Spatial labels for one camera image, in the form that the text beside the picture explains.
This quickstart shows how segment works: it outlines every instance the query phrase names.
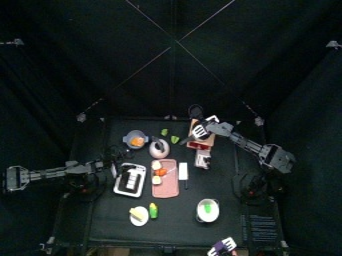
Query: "black tabletop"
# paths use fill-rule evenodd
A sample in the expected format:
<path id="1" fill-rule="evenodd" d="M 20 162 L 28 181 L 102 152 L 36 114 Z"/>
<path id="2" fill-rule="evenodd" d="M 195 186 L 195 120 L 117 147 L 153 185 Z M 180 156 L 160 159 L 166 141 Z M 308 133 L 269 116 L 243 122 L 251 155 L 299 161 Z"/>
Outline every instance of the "black tabletop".
<path id="1" fill-rule="evenodd" d="M 161 137 L 161 129 L 168 129 L 168 135 Z M 235 175 L 233 145 L 223 137 L 215 138 L 211 149 L 211 168 L 200 169 L 193 166 L 195 150 L 184 145 L 170 143 L 170 136 L 186 137 L 189 122 L 148 121 L 148 120 L 109 120 L 105 128 L 105 147 L 117 145 L 124 147 L 122 136 L 130 130 L 140 130 L 148 136 L 162 138 L 170 152 L 166 159 L 176 163 L 188 164 L 188 189 L 178 181 L 178 195 L 172 198 L 152 196 L 150 162 L 148 145 L 136 150 L 134 157 L 125 162 L 138 164 L 146 168 L 146 176 L 141 196 L 128 197 L 113 193 L 114 179 L 106 173 L 106 188 L 96 200 L 92 212 L 89 241 L 93 243 L 126 244 L 134 246 L 173 245 L 177 247 L 211 246 L 217 240 L 231 236 L 236 244 L 241 244 L 240 203 L 233 196 L 231 179 Z M 196 205 L 204 198 L 219 202 L 219 217 L 212 223 L 196 221 Z M 157 219 L 146 222 L 141 227 L 129 221 L 129 209 L 149 203 L 158 208 Z"/>

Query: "green object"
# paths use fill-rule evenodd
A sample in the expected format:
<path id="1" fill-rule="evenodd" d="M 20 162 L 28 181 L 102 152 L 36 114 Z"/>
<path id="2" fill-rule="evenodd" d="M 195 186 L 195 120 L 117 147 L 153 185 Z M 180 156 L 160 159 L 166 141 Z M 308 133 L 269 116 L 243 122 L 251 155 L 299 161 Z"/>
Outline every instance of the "green object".
<path id="1" fill-rule="evenodd" d="M 160 134 L 165 137 L 165 135 L 168 134 L 168 129 L 162 129 Z"/>
<path id="2" fill-rule="evenodd" d="M 205 210 L 205 213 L 209 213 L 209 212 L 211 212 L 211 206 L 209 206 L 209 204 L 204 204 L 204 210 Z"/>
<path id="3" fill-rule="evenodd" d="M 153 203 L 149 204 L 149 218 L 154 219 L 157 217 L 157 207 Z"/>
<path id="4" fill-rule="evenodd" d="M 172 142 L 172 144 L 176 144 L 178 142 L 178 137 L 170 136 L 170 142 Z"/>

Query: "white dish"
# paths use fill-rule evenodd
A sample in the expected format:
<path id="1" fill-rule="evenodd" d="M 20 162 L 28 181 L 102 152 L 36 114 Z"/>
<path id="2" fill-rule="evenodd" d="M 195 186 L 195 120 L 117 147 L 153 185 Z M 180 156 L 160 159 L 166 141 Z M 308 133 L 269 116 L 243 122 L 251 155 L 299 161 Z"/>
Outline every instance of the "white dish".
<path id="1" fill-rule="evenodd" d="M 142 220 L 140 221 L 140 220 L 137 220 L 133 216 L 132 216 L 132 214 L 129 214 L 129 219 L 130 219 L 130 222 L 132 222 L 132 224 L 134 225 L 134 226 L 137 226 L 137 227 L 140 227 L 140 226 L 142 226 L 145 223 L 146 223 L 146 221 L 148 221 L 148 211 L 146 211 L 146 209 L 142 207 L 142 206 L 137 206 L 137 207 L 134 207 L 134 209 L 142 214 Z"/>

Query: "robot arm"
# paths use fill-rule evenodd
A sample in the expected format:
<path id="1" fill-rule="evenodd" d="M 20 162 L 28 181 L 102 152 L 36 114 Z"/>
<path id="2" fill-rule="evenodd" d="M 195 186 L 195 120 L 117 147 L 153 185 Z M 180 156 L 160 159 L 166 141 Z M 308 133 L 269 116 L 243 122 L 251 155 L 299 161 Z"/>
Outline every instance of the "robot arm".
<path id="1" fill-rule="evenodd" d="M 245 139 L 239 133 L 231 132 L 232 125 L 228 123 L 219 124 L 211 122 L 205 126 L 205 130 L 216 135 L 227 137 L 243 150 L 256 155 L 259 163 L 268 169 L 276 169 L 283 174 L 291 172 L 295 162 L 293 155 L 284 151 L 277 145 L 259 145 L 253 141 Z"/>
<path id="2" fill-rule="evenodd" d="M 32 181 L 60 178 L 68 175 L 81 176 L 96 173 L 102 168 L 102 162 L 96 161 L 78 164 L 77 161 L 65 162 L 65 167 L 29 171 L 21 166 L 10 166 L 2 173 L 2 193 L 24 190 Z"/>
<path id="3" fill-rule="evenodd" d="M 200 106 L 193 105 L 191 111 L 195 113 L 189 113 L 191 118 L 203 116 Z M 253 154 L 257 157 L 259 163 L 268 169 L 276 169 L 283 174 L 289 173 L 295 163 L 293 155 L 275 144 L 259 145 L 244 138 L 239 133 L 232 132 L 232 129 L 233 126 L 231 124 L 225 122 L 219 123 L 216 116 L 211 116 L 207 119 L 201 117 L 197 124 L 192 127 L 192 135 L 178 144 L 181 145 L 191 140 L 200 141 L 213 133 L 228 138 L 243 150 Z"/>

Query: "black table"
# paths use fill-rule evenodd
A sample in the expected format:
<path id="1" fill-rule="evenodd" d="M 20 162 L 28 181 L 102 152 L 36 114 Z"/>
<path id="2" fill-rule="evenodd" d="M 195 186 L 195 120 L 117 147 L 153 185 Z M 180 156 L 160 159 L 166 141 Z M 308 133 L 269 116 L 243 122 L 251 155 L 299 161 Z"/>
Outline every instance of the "black table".
<path id="1" fill-rule="evenodd" d="M 160 135 L 168 129 L 168 136 Z M 88 121 L 80 125 L 70 158 L 80 162 L 100 156 L 105 148 L 117 145 L 124 148 L 122 136 L 130 130 L 141 130 L 148 136 L 157 136 L 169 142 L 170 135 L 185 138 L 188 121 L 106 119 Z M 92 203 L 80 203 L 77 198 L 61 200 L 61 210 L 54 227 L 57 246 L 128 246 L 209 248 L 223 238 L 232 237 L 237 246 L 245 246 L 245 232 L 241 225 L 241 208 L 232 191 L 232 177 L 236 174 L 236 149 L 223 137 L 215 138 L 211 150 L 211 169 L 193 167 L 195 150 L 172 144 L 168 159 L 188 163 L 188 189 L 178 181 L 178 195 L 172 198 L 154 198 L 150 184 L 150 162 L 148 145 L 136 150 L 133 159 L 125 162 L 145 166 L 146 176 L 141 196 L 128 197 L 113 193 L 114 179 L 106 175 L 105 191 Z M 257 169 L 256 160 L 239 152 L 239 169 Z M 196 205 L 204 198 L 219 201 L 219 217 L 212 223 L 199 223 L 195 219 Z M 129 209 L 153 202 L 158 207 L 156 220 L 141 227 L 129 221 Z"/>

